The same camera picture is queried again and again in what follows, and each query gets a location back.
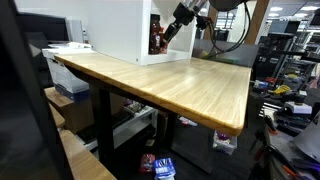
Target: cable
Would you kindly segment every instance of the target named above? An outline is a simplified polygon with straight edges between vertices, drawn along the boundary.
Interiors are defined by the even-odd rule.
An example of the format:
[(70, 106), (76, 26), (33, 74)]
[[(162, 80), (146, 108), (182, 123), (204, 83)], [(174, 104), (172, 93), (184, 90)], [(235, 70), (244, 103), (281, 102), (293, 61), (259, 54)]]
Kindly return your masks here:
[[(236, 44), (233, 45), (232, 47), (230, 47), (229, 49), (223, 50), (223, 49), (219, 48), (219, 47), (216, 45), (216, 38), (215, 38), (215, 35), (213, 35), (214, 32), (212, 32), (213, 29), (214, 29), (214, 27), (213, 27), (213, 24), (210, 23), (210, 25), (209, 25), (209, 31), (210, 31), (211, 42), (212, 42), (213, 47), (212, 47), (210, 53), (205, 57), (205, 59), (210, 59), (211, 57), (216, 56), (216, 55), (218, 55), (218, 54), (222, 54), (222, 53), (225, 53), (225, 52), (233, 51), (233, 50), (237, 49), (237, 48), (244, 42), (244, 40), (245, 40), (246, 37), (248, 36), (248, 32), (249, 32), (250, 27), (251, 27), (250, 12), (249, 12), (249, 10), (248, 10), (248, 6), (247, 6), (247, 3), (246, 3), (246, 2), (244, 2), (244, 7), (245, 7), (245, 13), (246, 13), (246, 16), (247, 16), (247, 17), (245, 16), (245, 23), (244, 23), (244, 29), (243, 29), (242, 35), (241, 35), (240, 39), (238, 40), (238, 42), (236, 42)], [(246, 32), (246, 21), (247, 21), (246, 18), (248, 18), (248, 20), (249, 20), (249, 25), (248, 25), (248, 30), (247, 30), (247, 32)], [(219, 52), (216, 52), (216, 53), (212, 54), (214, 48), (216, 48), (217, 50), (219, 50)]]

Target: monitor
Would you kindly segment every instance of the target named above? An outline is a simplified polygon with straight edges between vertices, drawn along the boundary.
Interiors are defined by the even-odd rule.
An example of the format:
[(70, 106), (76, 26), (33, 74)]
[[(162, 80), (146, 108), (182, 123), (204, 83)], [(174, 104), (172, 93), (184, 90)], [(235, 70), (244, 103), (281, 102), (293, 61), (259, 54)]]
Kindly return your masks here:
[(66, 18), (33, 13), (17, 13), (25, 33), (42, 32), (49, 42), (69, 41)]
[(0, 179), (73, 179), (16, 13), (0, 1)]

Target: wall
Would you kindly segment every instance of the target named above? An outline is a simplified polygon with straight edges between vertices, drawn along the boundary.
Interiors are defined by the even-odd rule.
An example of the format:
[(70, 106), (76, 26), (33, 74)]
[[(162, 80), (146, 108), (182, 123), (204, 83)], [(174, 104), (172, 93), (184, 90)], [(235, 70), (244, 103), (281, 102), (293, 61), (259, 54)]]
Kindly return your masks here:
[(81, 20), (87, 29), (87, 0), (15, 0), (18, 11), (37, 14), (62, 16), (68, 19)]
[[(247, 6), (250, 12), (250, 18), (252, 17), (254, 8), (256, 7), (257, 1), (248, 1)], [(233, 24), (232, 30), (229, 32), (228, 36), (228, 42), (237, 42), (243, 32), (243, 25), (244, 25), (244, 15), (245, 15), (245, 9), (244, 4), (240, 4), (238, 6), (236, 18)]]

